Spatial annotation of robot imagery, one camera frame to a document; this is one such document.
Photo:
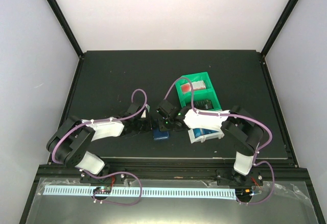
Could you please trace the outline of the blue card holder wallet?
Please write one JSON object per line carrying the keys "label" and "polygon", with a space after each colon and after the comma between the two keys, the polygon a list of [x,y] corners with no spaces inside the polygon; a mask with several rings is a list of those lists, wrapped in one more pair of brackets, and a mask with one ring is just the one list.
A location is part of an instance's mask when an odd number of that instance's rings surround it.
{"label": "blue card holder wallet", "polygon": [[169,139],[169,132],[168,131],[161,132],[159,129],[154,129],[153,130],[153,139],[154,139],[154,141],[167,140],[167,139]]}

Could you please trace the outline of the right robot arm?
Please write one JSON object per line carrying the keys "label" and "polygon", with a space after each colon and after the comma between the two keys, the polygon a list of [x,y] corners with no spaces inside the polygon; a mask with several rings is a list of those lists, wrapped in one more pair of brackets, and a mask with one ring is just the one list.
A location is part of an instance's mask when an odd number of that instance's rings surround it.
{"label": "right robot arm", "polygon": [[248,117],[244,109],[238,106],[225,111],[200,110],[191,106],[179,109],[164,99],[159,103],[156,112],[160,115],[160,131],[205,129],[218,132],[219,139],[227,137],[236,150],[233,170],[227,178],[238,186],[250,180],[250,171],[264,130],[254,119]]}

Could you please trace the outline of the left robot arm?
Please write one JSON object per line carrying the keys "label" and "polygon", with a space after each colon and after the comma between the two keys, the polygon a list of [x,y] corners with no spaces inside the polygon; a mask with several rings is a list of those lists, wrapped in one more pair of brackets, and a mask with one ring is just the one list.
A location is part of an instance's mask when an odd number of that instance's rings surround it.
{"label": "left robot arm", "polygon": [[100,120],[81,120],[69,117],[46,145],[56,163],[91,173],[99,183],[109,179],[110,171],[105,162],[87,149],[91,142],[108,137],[125,137],[151,130],[150,106],[131,103],[119,117]]}

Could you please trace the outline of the blue card stack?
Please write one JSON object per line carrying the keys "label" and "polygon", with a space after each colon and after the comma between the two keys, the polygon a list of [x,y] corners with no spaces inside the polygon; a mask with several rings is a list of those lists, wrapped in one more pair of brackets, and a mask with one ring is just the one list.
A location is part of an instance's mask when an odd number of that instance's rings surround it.
{"label": "blue card stack", "polygon": [[203,129],[203,128],[196,128],[196,129],[193,129],[193,133],[194,133],[194,137],[198,138],[200,136],[217,133],[217,131]]}

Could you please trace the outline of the white bin with blue cards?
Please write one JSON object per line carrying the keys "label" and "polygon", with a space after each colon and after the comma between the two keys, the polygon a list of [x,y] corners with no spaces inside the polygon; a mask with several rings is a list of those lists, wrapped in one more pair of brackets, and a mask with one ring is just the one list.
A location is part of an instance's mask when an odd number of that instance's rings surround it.
{"label": "white bin with blue cards", "polygon": [[210,139],[221,139],[224,137],[224,134],[221,131],[213,131],[203,128],[196,128],[188,130],[189,138],[191,143],[195,142],[205,142]]}

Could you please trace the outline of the black VIP card stack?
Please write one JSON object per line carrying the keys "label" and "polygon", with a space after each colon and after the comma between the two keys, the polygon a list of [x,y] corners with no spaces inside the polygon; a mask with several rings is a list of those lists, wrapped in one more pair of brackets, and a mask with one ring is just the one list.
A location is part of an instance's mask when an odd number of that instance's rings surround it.
{"label": "black VIP card stack", "polygon": [[212,110],[214,108],[213,103],[209,99],[202,99],[193,102],[194,107],[200,110]]}

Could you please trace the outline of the green bin with red cards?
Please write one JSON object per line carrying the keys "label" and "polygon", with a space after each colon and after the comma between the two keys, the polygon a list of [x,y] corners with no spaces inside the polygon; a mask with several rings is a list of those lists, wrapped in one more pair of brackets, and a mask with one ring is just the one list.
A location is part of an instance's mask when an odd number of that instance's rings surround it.
{"label": "green bin with red cards", "polygon": [[[209,93],[215,93],[208,72],[199,72],[194,74],[186,74],[183,77],[190,80],[194,90],[194,100],[209,98]],[[181,79],[176,82],[179,101],[189,103],[191,101],[191,85],[186,79]]]}

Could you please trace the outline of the green bin with black cards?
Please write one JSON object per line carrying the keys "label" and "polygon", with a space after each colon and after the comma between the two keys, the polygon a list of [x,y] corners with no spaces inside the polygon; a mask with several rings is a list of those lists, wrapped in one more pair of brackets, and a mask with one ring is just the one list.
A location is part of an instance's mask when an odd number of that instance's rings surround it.
{"label": "green bin with black cards", "polygon": [[[192,96],[191,92],[179,96],[181,107],[191,106],[191,96]],[[209,99],[212,101],[214,108],[210,111],[221,110],[220,103],[218,101],[216,92],[213,88],[194,91],[194,101],[198,101],[202,99]]]}

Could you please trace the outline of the red white card stack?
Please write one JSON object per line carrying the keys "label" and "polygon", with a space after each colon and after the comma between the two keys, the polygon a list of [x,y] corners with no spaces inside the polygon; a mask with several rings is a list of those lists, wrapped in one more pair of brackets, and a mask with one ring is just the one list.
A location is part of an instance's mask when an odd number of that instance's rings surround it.
{"label": "red white card stack", "polygon": [[194,91],[204,90],[204,89],[206,89],[206,84],[205,84],[205,82],[203,80],[200,80],[200,81],[192,82],[191,84],[186,83],[186,84],[183,84],[183,85],[180,86],[181,91],[182,91],[183,94],[191,92],[192,91],[191,87],[193,87]]}

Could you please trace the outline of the small electronics board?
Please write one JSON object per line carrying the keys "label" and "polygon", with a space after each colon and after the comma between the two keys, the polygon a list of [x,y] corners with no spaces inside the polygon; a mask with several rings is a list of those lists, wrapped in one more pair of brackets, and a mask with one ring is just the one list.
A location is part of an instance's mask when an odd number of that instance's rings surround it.
{"label": "small electronics board", "polygon": [[110,194],[112,190],[112,187],[110,186],[102,186],[102,187],[96,187],[94,189],[95,194]]}

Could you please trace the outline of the black aluminium frame rail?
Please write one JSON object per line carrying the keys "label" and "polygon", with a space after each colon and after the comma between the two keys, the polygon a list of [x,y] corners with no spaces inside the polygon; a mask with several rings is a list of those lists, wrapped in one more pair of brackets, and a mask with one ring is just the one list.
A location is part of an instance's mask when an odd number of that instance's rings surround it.
{"label": "black aluminium frame rail", "polygon": [[[244,177],[244,182],[249,184],[251,178],[260,183],[272,180],[274,176],[277,181],[308,181],[310,175],[307,169],[300,168],[291,160],[269,160],[265,159],[272,167],[263,163],[253,166],[248,175]],[[233,169],[235,163],[232,159],[180,159],[180,160],[159,160],[159,159],[105,159],[105,166],[96,174],[104,183],[108,183],[109,174],[118,173],[115,183],[123,182],[122,174],[127,178],[132,173],[141,180],[213,180],[219,183],[235,185],[233,182]]]}

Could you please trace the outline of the left black frame post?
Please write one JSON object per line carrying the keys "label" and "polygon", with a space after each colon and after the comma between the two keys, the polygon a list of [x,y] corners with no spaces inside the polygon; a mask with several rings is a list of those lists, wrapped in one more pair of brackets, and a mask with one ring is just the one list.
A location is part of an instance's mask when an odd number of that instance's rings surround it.
{"label": "left black frame post", "polygon": [[46,0],[50,8],[52,9],[54,15],[56,16],[61,28],[63,29],[65,35],[67,36],[71,46],[73,47],[75,53],[79,58],[83,56],[83,51],[78,44],[78,41],[76,37],[73,34],[73,31],[71,30],[59,4],[57,3],[57,0]]}

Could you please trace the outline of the black frame post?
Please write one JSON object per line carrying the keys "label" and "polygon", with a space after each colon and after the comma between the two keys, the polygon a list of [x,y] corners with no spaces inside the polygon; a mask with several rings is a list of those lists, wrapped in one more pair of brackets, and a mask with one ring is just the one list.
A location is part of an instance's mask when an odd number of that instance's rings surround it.
{"label": "black frame post", "polygon": [[65,35],[67,36],[71,46],[73,47],[75,53],[79,58],[83,56],[83,51],[78,44],[78,41],[76,37],[73,34],[73,31],[71,30],[59,4],[57,3],[57,0],[46,0],[50,8],[52,9],[54,15],[56,16],[61,28],[63,29]]}
{"label": "black frame post", "polygon": [[279,36],[281,30],[283,29],[285,23],[287,22],[288,18],[290,17],[292,11],[294,10],[295,6],[297,5],[299,0],[288,0],[286,6],[284,7],[278,21],[276,22],[272,32],[270,33],[262,51],[261,55],[265,58],[267,57],[269,51],[271,50],[273,44],[275,43],[277,37]]}

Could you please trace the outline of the right black frame post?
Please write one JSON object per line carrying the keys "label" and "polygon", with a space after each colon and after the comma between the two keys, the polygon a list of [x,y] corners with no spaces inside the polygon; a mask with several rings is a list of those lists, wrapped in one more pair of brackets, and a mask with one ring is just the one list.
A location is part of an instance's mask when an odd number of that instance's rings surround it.
{"label": "right black frame post", "polygon": [[297,5],[299,0],[288,0],[286,6],[284,7],[278,21],[276,22],[272,32],[270,33],[262,51],[261,55],[265,58],[267,57],[269,51],[271,50],[273,44],[275,43],[277,37],[279,36],[281,30],[283,29],[285,23],[287,22],[288,18],[290,17],[292,11],[294,10],[295,6]]}

